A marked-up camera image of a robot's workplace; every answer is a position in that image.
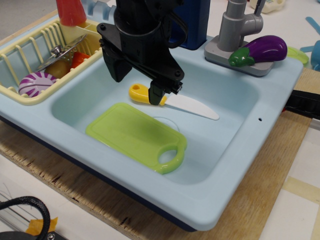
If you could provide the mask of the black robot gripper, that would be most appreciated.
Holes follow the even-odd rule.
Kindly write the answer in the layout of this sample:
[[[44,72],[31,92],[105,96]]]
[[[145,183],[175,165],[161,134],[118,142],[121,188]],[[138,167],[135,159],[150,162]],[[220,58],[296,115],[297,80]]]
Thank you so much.
[[[162,21],[155,28],[138,32],[128,24],[100,23],[100,46],[111,77],[121,82],[135,68],[152,79],[148,89],[151,105],[159,105],[166,93],[182,88],[184,71],[170,53],[172,23]]]

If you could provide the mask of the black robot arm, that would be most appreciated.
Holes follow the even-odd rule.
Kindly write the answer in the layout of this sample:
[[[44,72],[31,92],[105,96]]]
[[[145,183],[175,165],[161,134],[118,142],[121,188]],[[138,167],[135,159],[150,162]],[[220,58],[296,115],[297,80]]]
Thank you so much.
[[[170,49],[180,46],[188,27],[174,13],[182,0],[118,0],[113,24],[100,23],[100,46],[111,77],[117,82],[135,68],[152,81],[148,99],[160,104],[165,94],[182,88],[184,71]]]

